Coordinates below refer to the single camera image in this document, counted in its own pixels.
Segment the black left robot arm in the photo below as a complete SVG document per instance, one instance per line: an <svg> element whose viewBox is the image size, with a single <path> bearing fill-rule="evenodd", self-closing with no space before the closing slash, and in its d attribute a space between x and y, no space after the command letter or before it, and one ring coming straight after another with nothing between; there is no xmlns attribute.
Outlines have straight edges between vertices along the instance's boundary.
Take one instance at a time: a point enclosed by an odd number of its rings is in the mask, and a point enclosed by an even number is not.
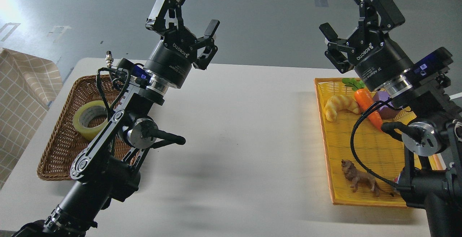
<svg viewBox="0 0 462 237"><path fill-rule="evenodd" d="M104 104L107 124L70 166L73 187L45 220L25 224L15 237L84 237L96 228L97 214L111 200L124 202L139 189L140 168L150 149L186 140L158 128L148 112L163 105L168 88L180 89L191 68L205 70L218 48L211 20L204 35L196 37L185 25L186 0L156 0L146 20L147 30L160 41L142 66L122 58L97 71L96 86Z"/></svg>

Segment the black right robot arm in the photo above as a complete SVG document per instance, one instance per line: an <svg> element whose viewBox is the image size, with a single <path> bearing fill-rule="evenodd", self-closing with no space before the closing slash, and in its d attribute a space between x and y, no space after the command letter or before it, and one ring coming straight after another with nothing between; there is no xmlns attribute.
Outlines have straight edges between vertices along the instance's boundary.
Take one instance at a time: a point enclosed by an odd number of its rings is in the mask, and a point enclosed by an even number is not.
<svg viewBox="0 0 462 237"><path fill-rule="evenodd" d="M404 144L405 166L396 188L406 205L426 211L432 237L461 236L461 108L444 89L452 55L444 47L413 63L388 32L405 18L393 0L354 0L358 27L339 38L328 23L320 30L328 41L325 56L341 72L354 70L370 90L384 89L390 98L373 103L353 127L389 102L409 107L416 118L407 125L383 123L383 132Z"/></svg>

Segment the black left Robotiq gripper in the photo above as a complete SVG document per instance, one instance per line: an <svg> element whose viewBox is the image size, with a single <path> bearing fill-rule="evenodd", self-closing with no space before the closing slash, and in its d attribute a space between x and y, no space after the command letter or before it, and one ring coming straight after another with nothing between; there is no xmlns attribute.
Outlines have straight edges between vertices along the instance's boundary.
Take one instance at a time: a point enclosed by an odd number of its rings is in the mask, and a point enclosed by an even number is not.
<svg viewBox="0 0 462 237"><path fill-rule="evenodd" d="M184 26L181 7L185 1L156 0L145 24L147 30L160 35L160 41L146 60L144 70L166 79L170 87L176 89L184 84L192 64L196 69L207 69L218 51L214 35L221 23L212 19L203 37L197 39ZM193 56L197 56L197 53L191 53L190 46L191 51L204 49L194 62Z"/></svg>

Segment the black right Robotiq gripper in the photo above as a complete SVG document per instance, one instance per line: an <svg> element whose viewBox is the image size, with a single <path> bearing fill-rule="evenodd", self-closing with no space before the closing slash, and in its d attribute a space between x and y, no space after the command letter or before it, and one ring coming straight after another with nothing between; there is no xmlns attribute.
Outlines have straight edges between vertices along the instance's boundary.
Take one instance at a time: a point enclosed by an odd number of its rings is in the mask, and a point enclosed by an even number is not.
<svg viewBox="0 0 462 237"><path fill-rule="evenodd" d="M325 56L342 74L354 70L369 90L377 90L414 63L388 33L405 23L394 0L353 0L359 6L359 27L368 28L365 37L355 28L348 38L339 38L329 23L319 30L328 48Z"/></svg>

